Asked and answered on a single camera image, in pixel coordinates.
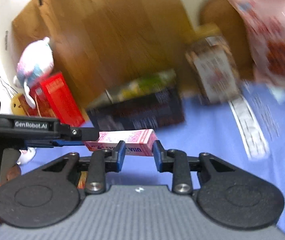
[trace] red and white plastic bag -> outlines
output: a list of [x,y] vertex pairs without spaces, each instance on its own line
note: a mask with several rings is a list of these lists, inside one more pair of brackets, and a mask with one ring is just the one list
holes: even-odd
[[228,1],[245,22],[259,72],[285,87],[285,0]]

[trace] blue table surface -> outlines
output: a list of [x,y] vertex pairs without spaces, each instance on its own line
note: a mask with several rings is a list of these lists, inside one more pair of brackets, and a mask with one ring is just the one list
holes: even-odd
[[[259,109],[252,103],[252,97],[259,95],[268,105],[271,115],[279,127],[279,137],[271,138],[262,120]],[[156,131],[158,139],[165,149],[175,148],[185,151],[189,156],[198,156],[209,152],[231,164],[255,174],[275,184],[285,196],[285,99],[279,103],[275,95],[265,85],[250,85],[244,89],[244,96],[253,108],[262,131],[269,143],[270,155],[262,160],[249,160],[235,118],[228,103],[218,106],[201,106],[196,98],[183,100],[185,122]],[[34,159],[21,166],[26,173],[69,152],[78,152],[80,156],[91,155],[85,146],[65,146],[56,148],[38,148]],[[193,186],[199,188],[197,175],[192,173]],[[108,173],[108,184],[159,185],[171,188],[172,174],[158,173],[153,157],[126,156],[120,173]],[[285,209],[278,222],[285,232]]]

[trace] yellow toy face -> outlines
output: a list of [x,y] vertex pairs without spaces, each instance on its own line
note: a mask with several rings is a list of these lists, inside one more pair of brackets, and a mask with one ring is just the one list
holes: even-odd
[[22,93],[16,94],[12,99],[11,99],[11,111],[15,115],[26,115],[25,111],[22,108],[22,105],[19,101],[19,97],[22,95]]

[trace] gray ribbed surface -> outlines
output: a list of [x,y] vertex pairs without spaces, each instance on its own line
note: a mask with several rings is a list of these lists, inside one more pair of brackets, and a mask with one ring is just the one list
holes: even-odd
[[73,216],[43,229],[0,227],[6,240],[285,240],[276,227],[233,231],[207,219],[190,197],[167,186],[114,185],[87,197]]

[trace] pink and white box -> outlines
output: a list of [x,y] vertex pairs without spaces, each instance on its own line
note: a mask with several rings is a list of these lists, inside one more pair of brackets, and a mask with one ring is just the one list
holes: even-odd
[[122,140],[126,143],[126,155],[153,156],[153,143],[157,140],[153,129],[99,132],[99,135],[97,141],[84,142],[90,151],[113,150]]

